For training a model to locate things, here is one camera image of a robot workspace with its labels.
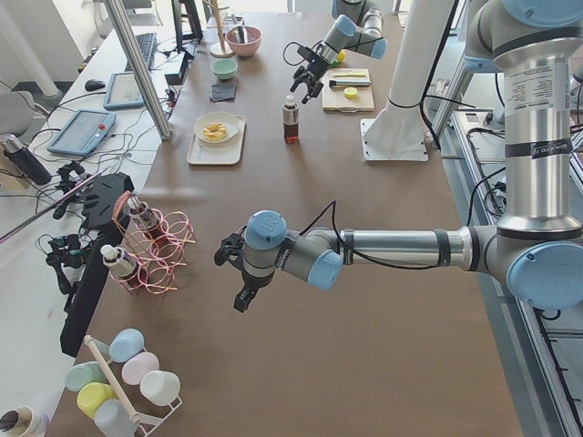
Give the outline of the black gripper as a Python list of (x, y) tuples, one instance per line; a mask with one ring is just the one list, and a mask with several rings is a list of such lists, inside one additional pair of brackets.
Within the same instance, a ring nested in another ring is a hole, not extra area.
[(299, 46), (297, 53), (307, 64), (299, 66), (294, 73), (290, 91), (294, 93), (301, 83), (305, 83), (307, 92), (302, 98), (302, 103), (307, 104), (310, 99), (317, 98), (320, 95), (322, 83), (319, 80), (335, 61), (338, 52), (327, 43), (318, 42), (313, 48)]
[(233, 308), (237, 311), (246, 311), (259, 289), (263, 286), (263, 278), (256, 277), (248, 272), (242, 272), (241, 277), (243, 279), (243, 288), (236, 295)]

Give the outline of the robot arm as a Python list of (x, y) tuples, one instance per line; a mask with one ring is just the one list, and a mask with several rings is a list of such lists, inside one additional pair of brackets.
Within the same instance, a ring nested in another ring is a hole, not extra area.
[(466, 39), (470, 63), (505, 78), (506, 211), (491, 226), (455, 231), (288, 229), (272, 210), (253, 214), (228, 261), (246, 310), (276, 270), (328, 290), (358, 260), (394, 269), (457, 266), (488, 274), (541, 310), (582, 301), (582, 225), (568, 211), (568, 60), (582, 42), (579, 1), (477, 1)]
[(297, 54), (306, 62), (293, 74), (291, 91), (305, 84), (306, 104), (316, 98), (323, 88), (322, 77), (337, 60), (342, 50), (381, 59), (387, 41), (382, 36), (384, 14), (373, 1), (333, 1), (332, 17), (335, 21), (327, 35), (313, 47), (299, 45)]

